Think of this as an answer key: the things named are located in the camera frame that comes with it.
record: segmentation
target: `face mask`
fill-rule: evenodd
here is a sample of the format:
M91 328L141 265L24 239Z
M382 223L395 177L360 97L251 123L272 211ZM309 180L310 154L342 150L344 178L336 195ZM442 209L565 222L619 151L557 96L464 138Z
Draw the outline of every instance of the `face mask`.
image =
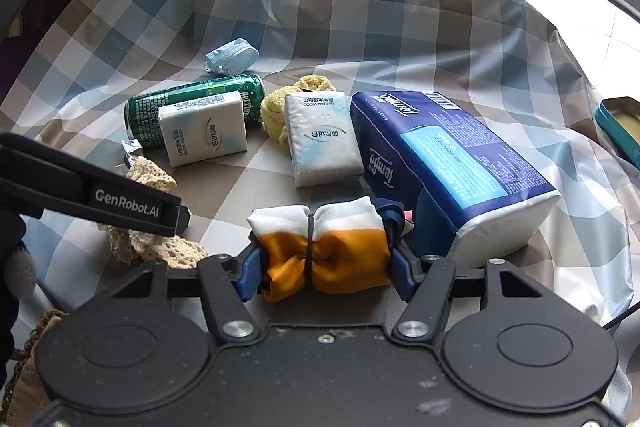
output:
M258 50L244 39L236 39L205 55L204 69L209 73L234 76L244 73L258 58Z

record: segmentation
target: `tempo tissue pack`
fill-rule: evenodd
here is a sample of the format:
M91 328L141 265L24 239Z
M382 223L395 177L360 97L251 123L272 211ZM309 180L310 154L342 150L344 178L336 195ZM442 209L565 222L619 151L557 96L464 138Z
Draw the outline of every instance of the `tempo tissue pack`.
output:
M284 99L296 187L362 174L349 101L340 91L290 92Z
M246 151L242 97L237 91L161 107L158 123L172 167Z
M558 203L539 172L440 93L361 91L351 119L375 194L414 211L417 255L480 266L526 245Z

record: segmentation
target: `metal screw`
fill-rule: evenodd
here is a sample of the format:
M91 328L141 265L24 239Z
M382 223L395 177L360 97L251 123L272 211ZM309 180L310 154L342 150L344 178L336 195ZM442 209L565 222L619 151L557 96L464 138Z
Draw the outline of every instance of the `metal screw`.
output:
M415 339L429 333L429 327L422 321L406 321L398 324L398 333L403 337Z
M222 326L222 331L236 339L248 337L254 332L254 329L254 325L247 321L229 321Z
M333 335L320 335L318 337L318 342L320 344L333 344L335 337Z

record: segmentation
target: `perrier can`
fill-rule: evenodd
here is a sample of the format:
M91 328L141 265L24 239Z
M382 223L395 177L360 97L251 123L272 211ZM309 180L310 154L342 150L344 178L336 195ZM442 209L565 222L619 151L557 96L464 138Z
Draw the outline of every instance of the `perrier can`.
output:
M238 74L225 78L208 78L130 98L124 105L127 135L130 139L136 138L142 147L162 147L164 140L158 123L160 107L231 91L240 92L244 123L247 126L259 124L262 121L260 102L264 98L262 79L257 74Z

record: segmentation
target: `checkered fabric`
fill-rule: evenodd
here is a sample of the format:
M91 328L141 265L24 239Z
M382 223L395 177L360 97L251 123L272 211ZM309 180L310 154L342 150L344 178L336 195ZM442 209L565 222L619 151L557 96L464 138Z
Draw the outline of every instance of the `checkered fabric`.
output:
M252 72L267 91L317 73L347 93L444 93L563 195L510 261L601 323L629 306L640 277L638 170L594 124L596 95L555 27L523 0L73 0L1 105L0 127L113 168L124 102L203 78L204 54L239 37L260 51ZM170 170L163 151L150 158ZM261 129L246 153L172 175L193 212L186 237L211 253L241 251L254 208L314 209L370 192L362 182L295 190L289 156ZM67 310L128 269L81 219L47 212L25 242L40 283ZM612 409L634 416L639 327L640 314L615 334L620 370L609 390Z

